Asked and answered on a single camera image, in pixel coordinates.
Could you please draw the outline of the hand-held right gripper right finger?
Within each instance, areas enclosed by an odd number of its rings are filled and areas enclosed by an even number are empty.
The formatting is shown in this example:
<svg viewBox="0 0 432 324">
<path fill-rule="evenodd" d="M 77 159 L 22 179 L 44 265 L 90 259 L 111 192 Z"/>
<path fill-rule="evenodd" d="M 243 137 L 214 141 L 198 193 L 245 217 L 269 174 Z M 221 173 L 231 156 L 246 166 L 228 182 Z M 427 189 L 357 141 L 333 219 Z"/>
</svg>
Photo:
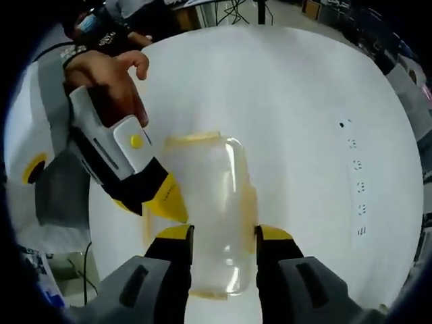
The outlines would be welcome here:
<svg viewBox="0 0 432 324">
<path fill-rule="evenodd" d="M 258 225 L 255 236 L 264 323 L 384 323 L 384 314 L 357 305 L 346 282 L 315 257 L 304 256 L 289 233 Z"/>
</svg>

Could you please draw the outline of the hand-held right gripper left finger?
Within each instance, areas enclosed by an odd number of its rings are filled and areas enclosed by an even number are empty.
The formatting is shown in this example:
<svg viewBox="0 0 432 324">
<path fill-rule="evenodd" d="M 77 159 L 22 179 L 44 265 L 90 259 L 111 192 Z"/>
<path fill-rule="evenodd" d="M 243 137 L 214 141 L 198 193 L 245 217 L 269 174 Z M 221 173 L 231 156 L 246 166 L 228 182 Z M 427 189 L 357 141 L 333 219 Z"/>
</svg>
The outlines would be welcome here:
<svg viewBox="0 0 432 324">
<path fill-rule="evenodd" d="M 73 323 L 183 323 L 192 283 L 194 226 L 168 227 L 143 256 L 133 256 L 100 284 Z"/>
</svg>

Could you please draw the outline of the person's left hand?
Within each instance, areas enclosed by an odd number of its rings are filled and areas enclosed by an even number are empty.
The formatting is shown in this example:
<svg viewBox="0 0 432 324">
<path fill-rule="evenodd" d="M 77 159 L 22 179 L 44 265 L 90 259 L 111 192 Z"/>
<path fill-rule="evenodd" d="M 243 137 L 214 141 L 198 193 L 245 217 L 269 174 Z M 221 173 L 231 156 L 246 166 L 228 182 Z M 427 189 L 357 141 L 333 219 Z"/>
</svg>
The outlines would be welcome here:
<svg viewBox="0 0 432 324">
<path fill-rule="evenodd" d="M 96 110 L 104 126 L 110 127 L 129 115 L 134 115 L 144 128 L 149 118 L 128 70 L 136 69 L 136 77 L 145 80 L 148 57 L 140 51 L 128 51 L 110 57 L 98 51 L 81 53 L 65 65 L 65 87 L 97 87 L 104 99 Z"/>
</svg>

